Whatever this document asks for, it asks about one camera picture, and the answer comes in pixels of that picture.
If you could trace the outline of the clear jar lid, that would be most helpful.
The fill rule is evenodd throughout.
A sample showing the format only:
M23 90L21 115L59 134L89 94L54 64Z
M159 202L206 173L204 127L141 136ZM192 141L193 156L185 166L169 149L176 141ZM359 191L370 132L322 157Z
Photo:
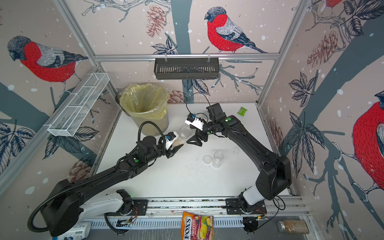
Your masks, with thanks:
M212 159L212 157L210 155L205 155L203 157L203 163L205 165L210 165L212 163L212 161L213 161L213 159Z

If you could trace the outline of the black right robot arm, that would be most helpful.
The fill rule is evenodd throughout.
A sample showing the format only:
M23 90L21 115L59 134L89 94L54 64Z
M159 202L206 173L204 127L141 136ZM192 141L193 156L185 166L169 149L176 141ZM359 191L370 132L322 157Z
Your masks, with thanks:
M290 160L262 145L235 116L204 122L196 115L189 114L185 123L196 128L188 144L201 147L203 142L208 141L208 136L220 133L222 137L233 141L253 161L259 170L256 183L239 195L247 204L272 200L291 185Z

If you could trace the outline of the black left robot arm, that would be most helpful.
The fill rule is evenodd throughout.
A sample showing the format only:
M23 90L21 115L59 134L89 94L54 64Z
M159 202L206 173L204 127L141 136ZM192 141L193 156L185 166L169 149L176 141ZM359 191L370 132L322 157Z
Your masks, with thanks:
M99 174L74 181L58 182L45 201L32 211L27 227L35 233L50 232L57 237L72 228L86 212L85 204L100 192L132 179L163 156L171 158L180 149L173 147L179 138L176 132L161 134L159 140L153 136L138 138L132 151L118 159L117 163Z

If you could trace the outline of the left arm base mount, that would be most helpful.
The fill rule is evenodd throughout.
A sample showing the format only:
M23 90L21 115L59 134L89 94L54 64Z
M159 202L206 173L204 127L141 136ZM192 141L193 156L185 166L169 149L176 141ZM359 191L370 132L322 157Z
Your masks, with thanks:
M132 198L126 190L117 190L113 196L114 198L111 197L111 200L108 203L111 203L111 201L114 200L115 202L118 202L118 205L106 212L105 215L114 217L141 217L146 215L149 200Z

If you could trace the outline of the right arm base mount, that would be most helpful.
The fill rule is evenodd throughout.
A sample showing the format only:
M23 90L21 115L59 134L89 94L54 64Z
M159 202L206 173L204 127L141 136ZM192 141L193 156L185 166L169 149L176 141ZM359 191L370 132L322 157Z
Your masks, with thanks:
M264 201L249 205L245 200L239 198L225 199L221 208L227 211L228 215L266 215L267 210Z

